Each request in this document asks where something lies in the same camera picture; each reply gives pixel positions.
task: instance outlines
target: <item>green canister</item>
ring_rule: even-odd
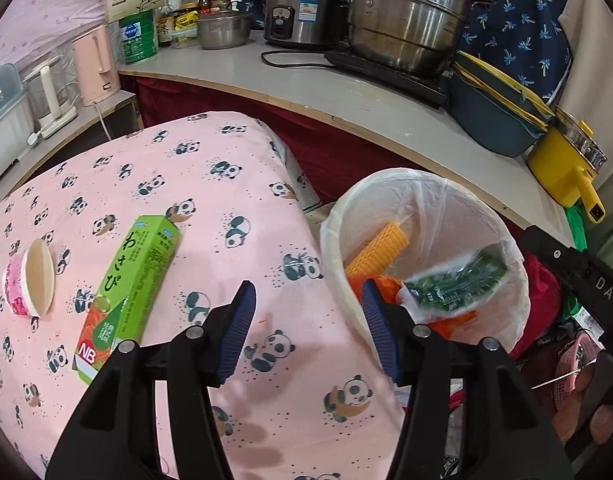
[[[143,61],[157,52],[152,9],[122,18],[120,32],[126,64]]]

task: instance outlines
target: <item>stainless steel pot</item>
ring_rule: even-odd
[[[198,40],[207,50],[244,45],[251,34],[251,14],[239,10],[221,10],[198,14]]]
[[[346,31],[349,0],[267,0],[264,38],[285,46],[331,48]]]
[[[352,0],[349,44],[360,56],[437,77],[455,52],[467,15],[496,0]]]

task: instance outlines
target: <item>pink basket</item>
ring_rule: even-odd
[[[567,350],[560,356],[560,361],[555,367],[555,377],[560,377],[574,370],[581,370],[590,361],[593,361],[600,352],[599,346],[587,335],[580,332]],[[571,374],[556,381],[553,385],[553,401],[555,408],[559,410],[565,399],[575,388],[575,378],[577,374]]]

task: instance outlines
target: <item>pink electric kettle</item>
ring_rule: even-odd
[[[84,106],[99,103],[120,90],[120,76],[106,25],[73,40],[73,52]]]

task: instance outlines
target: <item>red cloth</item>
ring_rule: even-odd
[[[212,110],[229,110],[264,121],[286,142],[323,203],[340,198],[357,181],[386,168],[423,170],[410,160],[328,124],[266,103],[218,90],[163,79],[122,76],[122,88],[138,95],[145,126]],[[522,250],[523,230],[503,218],[525,258],[531,313],[511,356],[518,358],[560,310],[555,276]]]

